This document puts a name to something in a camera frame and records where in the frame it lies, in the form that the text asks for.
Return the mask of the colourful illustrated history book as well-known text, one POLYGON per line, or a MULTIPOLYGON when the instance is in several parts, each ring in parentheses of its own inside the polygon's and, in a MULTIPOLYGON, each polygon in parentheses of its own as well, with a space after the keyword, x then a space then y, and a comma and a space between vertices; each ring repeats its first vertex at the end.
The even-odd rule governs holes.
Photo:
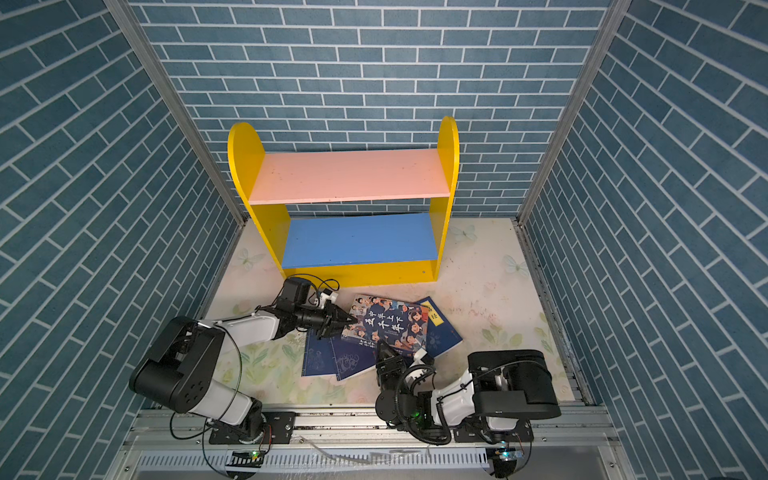
POLYGON ((426 305, 380 296, 356 296, 350 315, 357 322, 347 326, 341 338, 371 348, 384 341, 401 353, 413 355, 426 347, 430 313, 426 305))

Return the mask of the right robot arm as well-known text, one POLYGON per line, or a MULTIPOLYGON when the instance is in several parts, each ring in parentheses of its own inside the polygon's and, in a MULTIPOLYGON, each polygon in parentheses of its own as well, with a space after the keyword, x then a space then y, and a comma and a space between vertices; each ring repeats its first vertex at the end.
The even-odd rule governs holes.
POLYGON ((376 360, 378 417, 426 444, 447 445, 461 431, 489 444, 530 442, 531 421, 561 415, 539 350, 474 352, 456 381, 433 390, 421 388, 436 377, 434 359, 424 349, 411 359, 380 341, 376 360))

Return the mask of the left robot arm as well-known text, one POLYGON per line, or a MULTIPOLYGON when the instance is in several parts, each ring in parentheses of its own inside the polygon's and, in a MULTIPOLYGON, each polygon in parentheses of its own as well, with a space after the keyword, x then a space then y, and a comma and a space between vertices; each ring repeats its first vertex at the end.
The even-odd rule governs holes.
POLYGON ((355 322, 352 315, 330 301, 321 308, 258 308, 211 325, 176 317, 135 367, 129 388, 175 413, 200 416, 240 443, 257 442, 266 431, 262 403, 240 392, 238 386, 229 387, 214 379, 220 355, 234 350, 241 360, 244 346, 280 339, 295 330, 312 331, 320 339, 332 338, 355 322))

